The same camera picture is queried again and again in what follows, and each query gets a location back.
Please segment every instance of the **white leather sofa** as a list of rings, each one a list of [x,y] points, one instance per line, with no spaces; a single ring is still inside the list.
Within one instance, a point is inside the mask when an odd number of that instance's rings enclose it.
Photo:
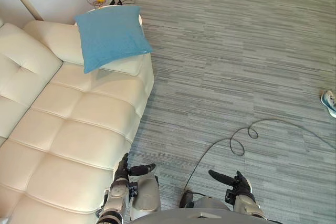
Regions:
[[[94,224],[153,87],[149,54],[83,73],[78,28],[0,22],[0,217]]]

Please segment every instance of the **wire basket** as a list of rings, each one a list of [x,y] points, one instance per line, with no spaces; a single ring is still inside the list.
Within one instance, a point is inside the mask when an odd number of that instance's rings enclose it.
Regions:
[[[100,9],[106,3],[106,0],[104,0],[103,2],[97,0],[87,0],[87,2],[90,5],[94,6],[94,9]]]

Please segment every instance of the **blue pillow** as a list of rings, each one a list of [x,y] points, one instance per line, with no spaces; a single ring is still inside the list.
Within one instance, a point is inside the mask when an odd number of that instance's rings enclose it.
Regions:
[[[111,6],[75,17],[84,73],[111,61],[152,52],[139,24],[138,6]]]

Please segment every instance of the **floor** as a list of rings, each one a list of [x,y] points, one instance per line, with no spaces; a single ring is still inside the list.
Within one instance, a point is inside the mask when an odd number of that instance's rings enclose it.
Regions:
[[[158,165],[162,209],[188,188],[223,199],[208,169],[250,179],[266,216],[286,224],[336,222],[336,119],[321,90],[336,89],[335,0],[136,0],[154,48],[155,85],[130,164]],[[234,144],[236,151],[241,151]]]

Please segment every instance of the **person's foot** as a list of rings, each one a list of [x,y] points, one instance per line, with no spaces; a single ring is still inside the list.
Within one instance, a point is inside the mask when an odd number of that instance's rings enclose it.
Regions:
[[[336,97],[330,90],[325,91],[321,95],[321,102],[327,107],[329,114],[333,118],[336,118]]]

